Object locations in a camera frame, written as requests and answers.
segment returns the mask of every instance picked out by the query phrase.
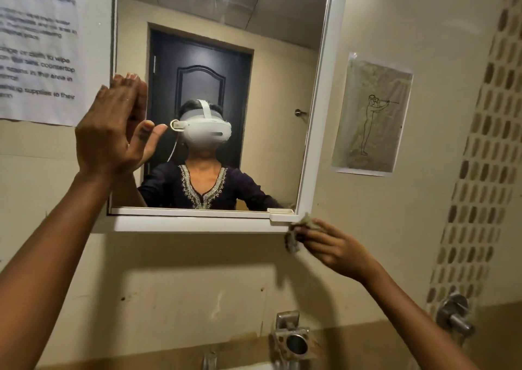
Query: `hair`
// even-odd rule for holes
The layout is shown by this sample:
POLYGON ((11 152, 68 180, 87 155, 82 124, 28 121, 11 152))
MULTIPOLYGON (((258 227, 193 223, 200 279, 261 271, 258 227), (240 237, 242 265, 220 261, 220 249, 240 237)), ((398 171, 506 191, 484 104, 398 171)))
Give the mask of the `hair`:
MULTIPOLYGON (((223 118, 223 108, 214 103, 208 103, 211 110, 216 111, 223 118)), ((203 109, 203 106, 197 100, 188 100, 179 108, 178 118, 180 119, 187 111, 203 109)))

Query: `woman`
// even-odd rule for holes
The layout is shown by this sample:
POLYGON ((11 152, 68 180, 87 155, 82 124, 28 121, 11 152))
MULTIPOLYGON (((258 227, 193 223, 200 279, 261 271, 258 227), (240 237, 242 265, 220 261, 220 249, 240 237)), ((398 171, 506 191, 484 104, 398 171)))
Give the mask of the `woman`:
MULTIPOLYGON (((208 103, 208 106, 212 118, 223 120, 220 106, 213 103, 208 103)), ((189 100, 181 106, 179 120, 183 122, 194 118, 198 112, 203 116, 200 101, 189 100)), ((175 165, 166 162, 158 165, 145 177, 139 188, 136 188, 132 176, 125 178, 114 188, 113 206, 230 211, 235 210, 237 200, 242 200, 251 211, 281 208, 250 176, 239 169, 224 166, 217 160, 218 142, 184 141, 184 144, 188 147, 185 163, 175 165)))

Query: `door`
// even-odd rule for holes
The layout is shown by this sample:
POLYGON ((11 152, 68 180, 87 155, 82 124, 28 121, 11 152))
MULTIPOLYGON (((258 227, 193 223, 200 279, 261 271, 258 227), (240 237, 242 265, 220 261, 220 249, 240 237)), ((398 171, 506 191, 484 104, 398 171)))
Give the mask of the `door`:
MULTIPOLYGON (((157 30, 151 31, 150 50, 147 118, 169 125, 179 118, 179 108, 190 99, 220 105, 223 118, 232 125, 232 135, 219 147, 218 160, 239 168, 252 56, 157 30)), ((177 135, 168 129, 161 137, 146 165, 147 173, 168 160, 177 135)), ((180 140, 171 162, 182 164, 187 156, 188 150, 180 140)))

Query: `dark top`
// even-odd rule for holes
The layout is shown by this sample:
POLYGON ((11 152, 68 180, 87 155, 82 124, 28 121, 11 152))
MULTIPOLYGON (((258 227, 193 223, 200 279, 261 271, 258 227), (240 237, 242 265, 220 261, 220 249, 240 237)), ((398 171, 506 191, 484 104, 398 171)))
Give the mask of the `dark top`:
POLYGON ((150 208, 235 210, 237 200, 243 200, 251 211, 281 208, 270 195, 261 191, 252 178, 235 168, 223 167, 214 187, 200 195, 191 184, 185 165, 172 162, 160 164, 138 188, 150 208))

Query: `mirror frame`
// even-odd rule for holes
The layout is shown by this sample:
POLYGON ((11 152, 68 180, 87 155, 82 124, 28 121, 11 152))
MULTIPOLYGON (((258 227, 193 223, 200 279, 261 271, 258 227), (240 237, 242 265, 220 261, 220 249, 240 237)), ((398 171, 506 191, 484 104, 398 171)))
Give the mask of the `mirror frame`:
MULTIPOLYGON (((198 209, 112 208, 110 201, 99 216, 94 233, 284 233, 290 223, 312 211, 319 159, 323 146, 330 92, 346 0, 327 0, 315 86, 306 136, 305 154, 295 212, 213 211, 198 209)), ((116 66, 117 0, 111 0, 111 76, 116 66)))

